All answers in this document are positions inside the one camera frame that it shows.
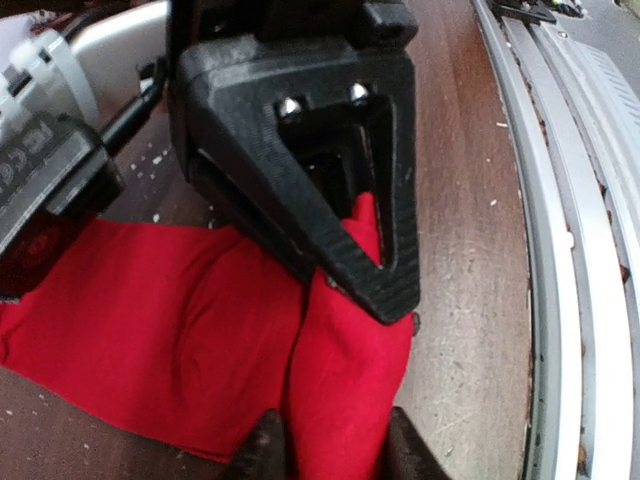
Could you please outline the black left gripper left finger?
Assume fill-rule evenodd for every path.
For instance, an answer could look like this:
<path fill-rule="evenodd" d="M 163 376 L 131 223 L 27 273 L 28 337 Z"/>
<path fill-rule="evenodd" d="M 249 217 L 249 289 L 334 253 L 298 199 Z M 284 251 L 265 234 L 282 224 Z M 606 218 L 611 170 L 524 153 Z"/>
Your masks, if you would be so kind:
<path fill-rule="evenodd" d="M 261 417 L 234 456 L 234 478 L 286 478 L 284 424 L 276 410 Z"/>

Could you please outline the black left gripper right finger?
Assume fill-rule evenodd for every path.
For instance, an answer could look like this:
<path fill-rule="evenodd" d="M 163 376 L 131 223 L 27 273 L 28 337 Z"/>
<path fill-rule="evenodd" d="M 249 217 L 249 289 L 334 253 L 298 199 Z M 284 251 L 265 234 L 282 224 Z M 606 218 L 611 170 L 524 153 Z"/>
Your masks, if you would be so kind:
<path fill-rule="evenodd" d="M 449 476 L 401 407 L 394 407 L 387 433 L 387 478 L 448 480 Z"/>

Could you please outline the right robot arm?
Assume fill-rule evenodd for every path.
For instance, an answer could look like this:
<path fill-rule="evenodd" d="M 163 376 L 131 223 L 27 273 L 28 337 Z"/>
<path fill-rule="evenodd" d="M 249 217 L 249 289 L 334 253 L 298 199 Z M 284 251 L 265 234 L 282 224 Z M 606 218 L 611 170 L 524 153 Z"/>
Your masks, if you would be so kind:
<path fill-rule="evenodd" d="M 418 24 L 400 1 L 154 1 L 72 28 L 110 118 L 164 60 L 186 180 L 295 277 L 390 325 L 420 299 Z"/>

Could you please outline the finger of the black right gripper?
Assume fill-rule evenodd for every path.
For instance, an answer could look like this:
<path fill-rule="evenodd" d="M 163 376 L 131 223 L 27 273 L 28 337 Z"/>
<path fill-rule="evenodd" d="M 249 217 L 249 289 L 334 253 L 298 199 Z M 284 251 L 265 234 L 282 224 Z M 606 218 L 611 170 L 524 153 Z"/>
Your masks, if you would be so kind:
<path fill-rule="evenodd" d="M 300 252 L 213 162 L 195 154 L 188 160 L 186 178 L 214 207 L 218 222 L 233 225 L 271 254 L 297 280 L 304 285 L 311 283 L 316 263 Z"/>

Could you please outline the red sock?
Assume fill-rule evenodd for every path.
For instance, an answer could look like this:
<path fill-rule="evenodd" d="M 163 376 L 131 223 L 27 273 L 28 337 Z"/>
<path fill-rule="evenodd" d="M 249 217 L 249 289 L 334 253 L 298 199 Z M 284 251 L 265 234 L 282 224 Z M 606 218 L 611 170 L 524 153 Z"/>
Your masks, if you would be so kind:
<path fill-rule="evenodd" d="M 1 364 L 123 430 L 229 460 L 276 409 L 300 479 L 373 479 L 414 321 L 294 279 L 234 228 L 92 222 L 1 309 Z"/>

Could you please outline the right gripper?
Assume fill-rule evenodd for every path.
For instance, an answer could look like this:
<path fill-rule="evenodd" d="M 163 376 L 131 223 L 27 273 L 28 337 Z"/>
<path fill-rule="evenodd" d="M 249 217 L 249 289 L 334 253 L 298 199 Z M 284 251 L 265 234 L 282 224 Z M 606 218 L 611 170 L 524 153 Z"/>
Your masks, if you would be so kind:
<path fill-rule="evenodd" d="M 172 1 L 182 173 L 297 279 L 324 272 L 382 324 L 420 299 L 418 31 L 401 1 Z"/>

